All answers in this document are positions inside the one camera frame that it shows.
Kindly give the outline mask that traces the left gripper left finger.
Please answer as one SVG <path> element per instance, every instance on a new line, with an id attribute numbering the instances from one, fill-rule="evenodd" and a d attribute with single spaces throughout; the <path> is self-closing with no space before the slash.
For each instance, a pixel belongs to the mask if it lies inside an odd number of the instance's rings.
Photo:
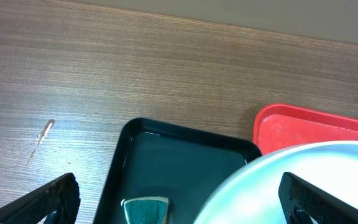
<path id="1" fill-rule="evenodd" d="M 66 173 L 0 208 L 0 224 L 73 224 L 80 206 L 79 185 Z"/>

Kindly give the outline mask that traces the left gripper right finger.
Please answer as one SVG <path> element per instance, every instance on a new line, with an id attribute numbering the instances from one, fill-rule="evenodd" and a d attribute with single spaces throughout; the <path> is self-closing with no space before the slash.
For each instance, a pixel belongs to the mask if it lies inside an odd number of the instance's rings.
<path id="1" fill-rule="evenodd" d="M 288 224 L 358 224 L 358 209 L 291 172 L 282 175 L 278 196 Z"/>

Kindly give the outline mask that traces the white round plate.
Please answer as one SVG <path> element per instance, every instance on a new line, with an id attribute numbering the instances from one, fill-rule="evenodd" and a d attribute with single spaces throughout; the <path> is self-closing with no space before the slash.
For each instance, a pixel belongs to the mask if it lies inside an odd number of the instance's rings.
<path id="1" fill-rule="evenodd" d="M 288 147 L 259 157 L 228 177 L 195 223 L 284 223 L 279 185 L 291 172 L 358 209 L 358 141 Z"/>

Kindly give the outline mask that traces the green yellow sponge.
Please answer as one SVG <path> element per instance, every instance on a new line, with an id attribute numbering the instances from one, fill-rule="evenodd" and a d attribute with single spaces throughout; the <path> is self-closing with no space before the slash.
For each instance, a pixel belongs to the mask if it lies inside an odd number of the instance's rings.
<path id="1" fill-rule="evenodd" d="M 169 199 L 166 197 L 138 197 L 122 203 L 127 224 L 166 224 Z"/>

